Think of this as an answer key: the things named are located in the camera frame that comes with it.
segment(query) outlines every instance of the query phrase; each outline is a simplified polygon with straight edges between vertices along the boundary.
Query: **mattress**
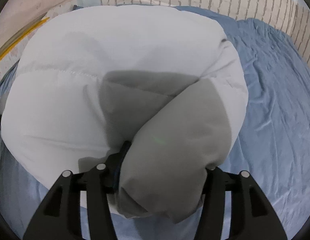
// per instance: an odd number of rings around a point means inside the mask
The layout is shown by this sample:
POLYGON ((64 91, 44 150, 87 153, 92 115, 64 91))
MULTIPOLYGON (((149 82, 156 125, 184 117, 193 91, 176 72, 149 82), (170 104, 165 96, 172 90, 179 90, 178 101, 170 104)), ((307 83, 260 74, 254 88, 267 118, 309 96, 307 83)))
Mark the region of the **mattress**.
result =
MULTIPOLYGON (((310 69, 290 37, 258 19, 236 21, 212 11, 177 7, 217 20, 239 53, 249 91, 243 127, 224 171, 248 170, 260 185, 291 239, 310 215, 310 69)), ((13 71, 0 85, 9 89, 13 71)), ((0 137, 0 212, 22 237, 47 189, 13 158, 0 137)), ((223 239, 231 201, 226 196, 223 239)), ((126 220, 112 214, 119 239, 193 239, 201 209, 173 224, 158 216, 126 220)), ((89 239, 87 210, 82 232, 89 239)))

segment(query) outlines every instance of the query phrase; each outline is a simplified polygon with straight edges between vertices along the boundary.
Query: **black mount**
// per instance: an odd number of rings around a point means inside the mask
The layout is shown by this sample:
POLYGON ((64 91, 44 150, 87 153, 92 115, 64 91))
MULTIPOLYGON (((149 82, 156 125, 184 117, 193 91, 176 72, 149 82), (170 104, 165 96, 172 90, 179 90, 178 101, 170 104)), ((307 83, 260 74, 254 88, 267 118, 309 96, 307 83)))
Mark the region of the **black mount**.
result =
MULTIPOLYGON (((119 153, 85 173, 64 171, 51 187, 32 217, 23 240, 83 240, 80 224, 80 191, 87 191, 91 240, 117 240, 106 194, 118 189, 120 167, 130 147, 125 142, 119 153)), ((194 240, 220 240, 225 192, 231 191, 229 240, 287 240, 270 202, 247 171, 238 175, 219 168, 207 170, 203 188, 205 201, 194 240)))

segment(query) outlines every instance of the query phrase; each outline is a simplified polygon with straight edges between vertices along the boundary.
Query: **blue bedsheet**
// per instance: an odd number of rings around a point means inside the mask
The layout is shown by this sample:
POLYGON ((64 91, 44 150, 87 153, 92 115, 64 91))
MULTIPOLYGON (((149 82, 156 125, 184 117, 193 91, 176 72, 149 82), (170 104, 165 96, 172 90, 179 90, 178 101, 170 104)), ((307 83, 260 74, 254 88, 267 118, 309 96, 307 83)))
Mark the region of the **blue bedsheet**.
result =
MULTIPOLYGON (((237 22, 205 9, 177 8, 217 20, 239 53, 249 91, 247 114, 221 168, 250 171, 291 239, 310 215, 310 70, 290 37, 260 20, 237 22)), ((12 75, 1 84, 0 95, 9 89, 12 75)), ((0 211, 20 237, 46 192, 0 138, 0 211)), ((223 239, 230 208, 227 195, 223 239)), ((200 214, 201 209, 177 225, 157 216, 112 219, 119 239, 193 240, 200 214)), ((89 239, 85 209, 81 217, 83 236, 89 239)))

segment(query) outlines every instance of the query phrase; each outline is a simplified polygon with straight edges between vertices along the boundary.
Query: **bedding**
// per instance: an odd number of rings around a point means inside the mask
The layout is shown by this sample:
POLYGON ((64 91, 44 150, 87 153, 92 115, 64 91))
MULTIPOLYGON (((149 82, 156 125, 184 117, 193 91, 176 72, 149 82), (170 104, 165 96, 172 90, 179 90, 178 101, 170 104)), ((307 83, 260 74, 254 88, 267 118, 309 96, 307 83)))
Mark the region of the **bedding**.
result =
MULTIPOLYGON (((249 92, 247 114, 220 167, 253 175, 291 239, 310 215, 310 70, 288 35, 257 19, 237 22, 205 9, 177 8, 217 20, 239 54, 249 92)), ((0 212, 19 236, 46 192, 0 137, 0 212)), ((230 208, 227 195, 224 239, 230 208)), ((199 208, 176 225, 157 216, 126 220, 112 214, 112 219, 119 239, 192 239, 200 213, 199 208)), ((83 208, 81 218, 83 236, 89 239, 83 208)))
POLYGON ((47 188, 132 141, 115 207, 181 221, 198 207, 205 167, 231 150, 247 97, 238 54, 216 21, 163 6, 89 7, 29 41, 1 136, 47 188))

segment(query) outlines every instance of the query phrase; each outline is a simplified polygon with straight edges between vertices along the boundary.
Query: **white pillow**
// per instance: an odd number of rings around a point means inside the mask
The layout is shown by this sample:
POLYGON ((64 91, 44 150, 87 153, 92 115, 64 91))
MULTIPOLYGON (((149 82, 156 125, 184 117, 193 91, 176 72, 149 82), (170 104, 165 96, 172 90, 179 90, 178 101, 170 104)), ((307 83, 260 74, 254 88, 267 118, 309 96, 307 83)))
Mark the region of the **white pillow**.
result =
POLYGON ((29 41, 1 132, 47 188, 135 137, 116 208, 180 221, 198 205, 205 166, 233 146, 246 104, 238 54, 216 21, 168 7, 90 7, 29 41))

